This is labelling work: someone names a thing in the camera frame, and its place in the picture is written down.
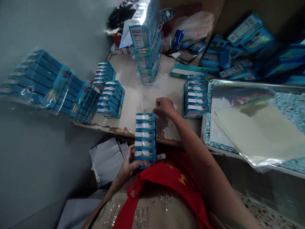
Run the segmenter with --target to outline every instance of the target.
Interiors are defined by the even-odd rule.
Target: metal tray
[[[239,82],[239,81],[229,81],[229,80],[213,80],[216,82],[215,85],[212,86],[212,94],[210,94],[211,87],[208,87],[208,97],[210,96],[209,102],[212,101],[212,96],[214,92],[214,88],[216,87],[220,93],[228,94],[229,96],[235,96],[232,92],[236,91],[240,93],[240,90],[245,92],[245,89],[252,93],[254,90],[266,90],[270,93],[272,92],[282,92],[282,93],[292,93],[292,94],[300,94],[305,93],[305,87],[303,86],[291,86],[291,85],[274,85],[274,84],[265,84],[265,83],[252,83],[252,82]],[[201,140],[205,143],[208,149],[213,150],[218,153],[225,154],[227,156],[244,159],[241,155],[236,153],[232,153],[223,149],[219,149],[216,147],[209,146],[204,138],[205,132],[205,124],[206,124],[206,115],[203,116],[202,126],[201,126]],[[287,168],[279,167],[276,165],[268,165],[266,166],[270,169],[279,170],[300,178],[305,179],[305,174],[296,172]]]

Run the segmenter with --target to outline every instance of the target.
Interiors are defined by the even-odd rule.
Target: stack of candy boxes
[[[142,84],[147,86],[155,81],[160,66],[162,33],[158,26],[158,5],[158,0],[140,0],[131,19],[133,25],[129,26],[138,71]]]
[[[119,81],[108,81],[98,101],[97,113],[105,118],[119,119],[121,117],[125,90]]]
[[[93,85],[100,91],[103,91],[106,82],[115,80],[115,77],[116,72],[109,61],[99,62]]]
[[[183,117],[200,119],[209,111],[205,75],[189,75],[184,84]]]
[[[136,114],[135,152],[137,161],[143,161],[140,169],[156,163],[156,116],[153,113]]]
[[[221,79],[305,85],[304,37],[303,30],[291,44],[277,42],[250,13],[226,39],[214,35],[199,65]]]
[[[90,123],[98,92],[45,50],[32,52],[0,86],[0,96],[54,115]],[[81,109],[86,96],[86,109]]]

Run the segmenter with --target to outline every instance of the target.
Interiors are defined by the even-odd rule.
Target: gray wall
[[[1,0],[0,82],[36,47],[86,80],[110,52],[103,31],[120,2]],[[87,178],[87,152],[102,133],[3,101],[0,110],[0,228],[52,228],[65,197]]]

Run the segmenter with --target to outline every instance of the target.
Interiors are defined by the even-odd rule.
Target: table
[[[199,55],[190,65],[198,65]],[[185,80],[170,77],[170,72],[175,63],[174,58],[161,55],[159,73],[153,86],[143,86],[141,76],[138,73],[138,65],[130,55],[113,55],[110,63],[117,72],[116,79],[125,89],[125,98],[120,119],[106,119],[102,114],[96,113],[91,124],[76,125],[92,128],[108,133],[134,137],[136,125],[136,113],[151,113],[155,108],[155,100],[158,97],[168,97],[179,113],[182,113],[183,84]],[[192,130],[200,137],[201,119],[185,119]],[[157,118],[157,142],[180,146],[181,139],[176,126],[171,120]]]

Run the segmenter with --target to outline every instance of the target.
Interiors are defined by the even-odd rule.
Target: plastic-wrapped candy pack
[[[90,123],[98,92],[45,50],[36,50],[0,85],[0,97]]]

